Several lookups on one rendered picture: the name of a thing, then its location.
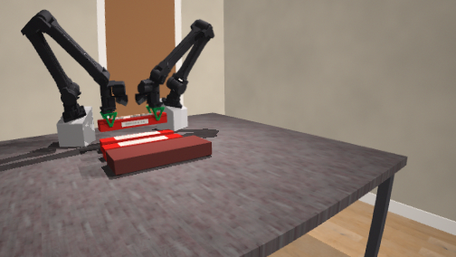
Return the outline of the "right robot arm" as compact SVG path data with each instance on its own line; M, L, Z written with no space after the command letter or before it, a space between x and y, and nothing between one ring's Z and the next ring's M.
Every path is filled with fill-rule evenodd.
M66 75L41 31L43 33L47 32L47 34L50 35L53 38L53 40L57 42L77 63L79 63L93 78L93 80L95 80L99 84L101 97L111 96L112 93L114 94L114 96L112 96L114 98L108 97L109 108L116 107L116 102L118 104L124 104L125 106L127 106L128 95L126 95L125 82L110 81L109 72L99 63L94 61L61 28L57 20L52 16L52 14L48 10L42 10L39 13L37 13L34 17L32 17L32 19L21 30L21 33L25 35L27 39L29 39L29 41L32 43L34 49L39 54L44 65L46 66L47 70L52 75L54 81L57 84L57 87L61 94L61 101L63 103L62 105L64 107L65 113L62 113L62 117L65 123L87 115L84 106L80 106L79 103L77 103L76 101L77 98L80 98L78 96L81 95L80 87L77 83L72 82L71 78L69 78ZM85 113L83 114L82 112Z

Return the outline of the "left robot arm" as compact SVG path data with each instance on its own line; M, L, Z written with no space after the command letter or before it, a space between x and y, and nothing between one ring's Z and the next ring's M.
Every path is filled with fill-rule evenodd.
M145 101L150 103L157 102L157 94L155 92L159 92L159 85L164 84L168 73L171 72L175 64L193 46L178 72L173 73L166 82L166 86L171 90L170 95L168 94L166 98L162 97L161 99L165 106L182 109L183 105L180 103L180 97L185 92L186 85L189 82L187 81L187 76L205 45L214 38L212 25L201 19L195 20L190 27L190 33L162 62L154 67L149 79L140 82L138 85L138 92L140 94L135 94L135 101L138 105L141 105Z

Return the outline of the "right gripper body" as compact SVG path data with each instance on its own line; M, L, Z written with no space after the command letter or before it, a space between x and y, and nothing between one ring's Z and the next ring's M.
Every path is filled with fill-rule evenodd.
M115 109L116 109L116 107L110 107L109 108L108 97L112 97L112 95L111 96L107 96L107 97L101 97L101 107L100 107L100 109L102 109L101 113L103 113L103 114L113 113L113 111L115 111ZM106 108L106 109L104 109L104 108Z

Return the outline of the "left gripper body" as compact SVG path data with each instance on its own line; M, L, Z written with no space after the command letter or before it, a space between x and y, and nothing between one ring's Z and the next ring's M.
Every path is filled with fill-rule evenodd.
M159 92L155 92L157 94L157 102L154 102L154 103L148 103L148 106L150 108L161 108L161 105L164 105L164 102L160 101L160 93ZM156 106L157 104L157 106ZM159 105L160 104L160 105ZM156 107L155 107L156 106ZM159 106L159 107L158 107Z

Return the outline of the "red box of welding electrodes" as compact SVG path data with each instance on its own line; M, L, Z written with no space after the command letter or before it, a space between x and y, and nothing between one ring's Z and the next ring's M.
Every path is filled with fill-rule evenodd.
M156 117L154 114L138 116L138 117L131 117L131 118L118 117L115 119L113 127L111 127L111 128L109 127L109 124L107 121L103 121L106 119L98 119L98 128L99 128L100 132L104 132L104 131L111 131L111 130L117 130L117 129L128 129L128 128L134 128L134 127L167 123L166 113L165 112L163 112L163 113L160 117L160 120L156 120ZM124 119L121 119L121 118L124 118Z
M132 140L138 140L138 139L143 139L143 138L153 138L153 137L171 135L171 134L174 134L174 131L173 132L172 131L173 130L170 130L170 129L163 129L163 130L158 130L158 131L138 133L138 134L126 135L126 136L120 136L120 137L114 137L114 138L103 138L103 139L100 139L100 150L102 151L101 145L104 146L104 145L114 144L114 143L119 143L119 142L124 142L124 141L132 141Z
M158 142L158 141L168 140L168 139L173 139L173 138L182 138L182 137L183 136L178 135L178 134L171 134L171 135L165 135L165 136L160 136L160 137L143 138L143 139L138 139L138 140L109 144L109 145L102 146L102 153L103 153L103 157L107 161L105 150L110 150L110 149L115 149L115 148L124 148L124 147L134 146L134 145L138 145L138 144L147 144L147 143Z

